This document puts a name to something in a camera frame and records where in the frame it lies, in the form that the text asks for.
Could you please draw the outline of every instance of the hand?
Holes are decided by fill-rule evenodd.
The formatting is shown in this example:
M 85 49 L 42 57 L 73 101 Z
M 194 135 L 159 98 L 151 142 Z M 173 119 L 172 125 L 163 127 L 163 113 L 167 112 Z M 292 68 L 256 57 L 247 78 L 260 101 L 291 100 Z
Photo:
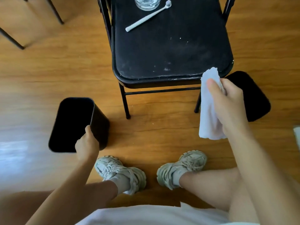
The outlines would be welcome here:
M 80 161 L 95 160 L 99 154 L 99 142 L 94 137 L 91 126 L 85 128 L 85 134 L 75 144 L 77 157 Z
M 250 131 L 243 90 L 235 86 L 228 79 L 221 79 L 221 83 L 227 92 L 224 95 L 213 79 L 208 79 L 206 84 L 214 99 L 217 117 L 223 124 L 223 132 L 228 137 L 236 133 L 247 133 Z

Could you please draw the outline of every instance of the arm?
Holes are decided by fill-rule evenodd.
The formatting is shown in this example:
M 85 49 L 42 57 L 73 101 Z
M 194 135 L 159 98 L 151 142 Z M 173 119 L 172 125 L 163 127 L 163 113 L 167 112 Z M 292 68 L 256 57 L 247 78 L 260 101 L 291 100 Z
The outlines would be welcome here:
M 254 138 L 246 117 L 243 91 L 227 79 L 221 81 L 227 96 L 212 79 L 208 79 L 207 85 L 260 223 L 299 224 L 300 197 Z
M 74 225 L 83 201 L 82 192 L 99 153 L 99 143 L 90 126 L 75 145 L 79 162 L 66 181 L 55 189 L 26 225 Z

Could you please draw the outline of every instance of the white spoon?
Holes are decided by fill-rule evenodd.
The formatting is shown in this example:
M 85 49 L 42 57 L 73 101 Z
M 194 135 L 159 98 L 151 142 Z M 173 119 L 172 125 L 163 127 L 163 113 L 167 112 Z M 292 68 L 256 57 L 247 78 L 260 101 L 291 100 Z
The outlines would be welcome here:
M 153 12 L 145 17 L 143 17 L 142 19 L 138 20 L 137 22 L 135 22 L 134 24 L 128 26 L 127 28 L 125 28 L 125 30 L 127 32 L 129 32 L 130 30 L 134 29 L 135 27 L 139 26 L 140 24 L 144 23 L 145 21 L 147 21 L 148 19 L 150 19 L 151 17 L 153 17 L 154 15 L 160 13 L 161 11 L 170 8 L 172 5 L 170 0 L 166 1 L 166 5 L 165 7 L 161 8 L 160 10 L 157 10 L 156 12 Z

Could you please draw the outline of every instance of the sock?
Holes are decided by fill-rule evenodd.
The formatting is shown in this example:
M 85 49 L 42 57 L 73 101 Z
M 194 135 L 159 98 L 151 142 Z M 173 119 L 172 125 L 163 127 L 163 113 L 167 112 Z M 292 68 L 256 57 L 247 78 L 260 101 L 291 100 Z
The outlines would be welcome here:
M 174 171 L 174 173 L 172 174 L 172 183 L 173 183 L 173 185 L 180 186 L 179 185 L 179 179 L 186 172 L 188 172 L 188 170 L 185 167 L 180 167 L 176 171 Z
M 115 183 L 115 185 L 118 188 L 118 195 L 130 189 L 130 179 L 127 178 L 125 175 L 116 174 L 108 180 Z

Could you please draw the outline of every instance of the chair seat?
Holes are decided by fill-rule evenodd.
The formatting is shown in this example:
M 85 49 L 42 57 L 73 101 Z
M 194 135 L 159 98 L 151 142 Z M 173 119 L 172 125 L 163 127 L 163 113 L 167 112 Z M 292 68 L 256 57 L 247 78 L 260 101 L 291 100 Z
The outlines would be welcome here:
M 143 11 L 134 0 L 112 0 L 112 65 L 119 81 L 129 88 L 200 83 L 211 67 L 227 75 L 233 55 L 219 0 L 171 0 L 169 9 L 125 31 L 166 1 Z

